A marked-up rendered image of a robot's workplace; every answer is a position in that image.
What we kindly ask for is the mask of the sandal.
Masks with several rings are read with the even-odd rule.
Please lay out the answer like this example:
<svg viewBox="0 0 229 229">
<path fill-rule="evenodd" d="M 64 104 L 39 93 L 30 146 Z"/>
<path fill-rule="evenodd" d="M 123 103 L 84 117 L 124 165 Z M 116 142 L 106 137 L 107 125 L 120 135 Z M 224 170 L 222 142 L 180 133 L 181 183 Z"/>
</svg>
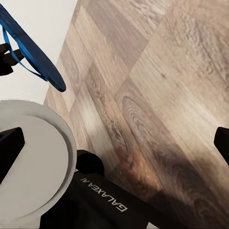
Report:
<svg viewBox="0 0 229 229">
<path fill-rule="evenodd" d="M 42 78 L 44 81 L 49 81 L 58 91 L 65 92 L 65 82 L 53 65 L 48 56 L 38 47 L 38 45 L 29 37 L 29 35 L 21 28 L 21 26 L 12 18 L 12 16 L 6 11 L 3 5 L 0 3 L 0 24 L 3 27 L 3 37 L 5 43 L 10 45 L 10 40 L 7 36 L 7 32 L 17 42 L 20 51 L 30 65 L 39 73 L 33 73 L 34 75 Z M 10 48 L 9 52 L 23 67 L 25 67 L 18 57 Z"/>
</svg>

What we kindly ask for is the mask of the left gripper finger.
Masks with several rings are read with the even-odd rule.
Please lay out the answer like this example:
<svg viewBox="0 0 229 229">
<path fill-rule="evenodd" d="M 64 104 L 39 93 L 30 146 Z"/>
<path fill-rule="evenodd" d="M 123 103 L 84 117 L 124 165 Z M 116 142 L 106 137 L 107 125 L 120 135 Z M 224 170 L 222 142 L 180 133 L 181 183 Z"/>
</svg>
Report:
<svg viewBox="0 0 229 229">
<path fill-rule="evenodd" d="M 19 48 L 18 50 L 15 50 L 14 53 L 20 61 L 24 57 Z M 4 62 L 10 66 L 15 66 L 17 63 L 19 63 L 15 60 L 10 52 L 4 53 L 1 57 L 3 58 Z"/>
<path fill-rule="evenodd" d="M 0 57 L 10 50 L 10 45 L 8 43 L 0 44 Z"/>
</svg>

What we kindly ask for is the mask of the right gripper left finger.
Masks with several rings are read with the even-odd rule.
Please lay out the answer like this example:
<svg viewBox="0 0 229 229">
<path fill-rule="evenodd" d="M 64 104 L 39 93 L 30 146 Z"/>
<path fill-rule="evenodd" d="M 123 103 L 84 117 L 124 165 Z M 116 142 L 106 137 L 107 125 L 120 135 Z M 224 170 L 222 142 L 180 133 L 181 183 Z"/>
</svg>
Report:
<svg viewBox="0 0 229 229">
<path fill-rule="evenodd" d="M 25 145 L 21 127 L 0 132 L 0 184 Z"/>
</svg>

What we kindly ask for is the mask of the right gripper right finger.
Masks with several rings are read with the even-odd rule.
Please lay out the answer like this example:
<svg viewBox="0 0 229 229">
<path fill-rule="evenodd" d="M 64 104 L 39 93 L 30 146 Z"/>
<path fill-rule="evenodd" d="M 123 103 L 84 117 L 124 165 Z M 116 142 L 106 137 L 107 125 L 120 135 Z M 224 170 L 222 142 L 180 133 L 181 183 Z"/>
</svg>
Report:
<svg viewBox="0 0 229 229">
<path fill-rule="evenodd" d="M 214 145 L 218 151 L 222 154 L 224 159 L 229 165 L 229 129 L 224 127 L 218 127 L 215 138 Z"/>
</svg>

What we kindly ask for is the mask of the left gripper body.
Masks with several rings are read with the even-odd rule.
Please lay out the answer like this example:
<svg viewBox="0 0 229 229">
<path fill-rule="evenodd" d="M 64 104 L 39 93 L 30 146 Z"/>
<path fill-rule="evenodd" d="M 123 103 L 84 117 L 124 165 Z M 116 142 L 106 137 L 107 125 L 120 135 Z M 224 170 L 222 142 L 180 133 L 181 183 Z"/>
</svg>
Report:
<svg viewBox="0 0 229 229">
<path fill-rule="evenodd" d="M 0 76 L 8 75 L 13 72 L 10 65 L 4 62 L 3 58 L 0 57 Z"/>
</svg>

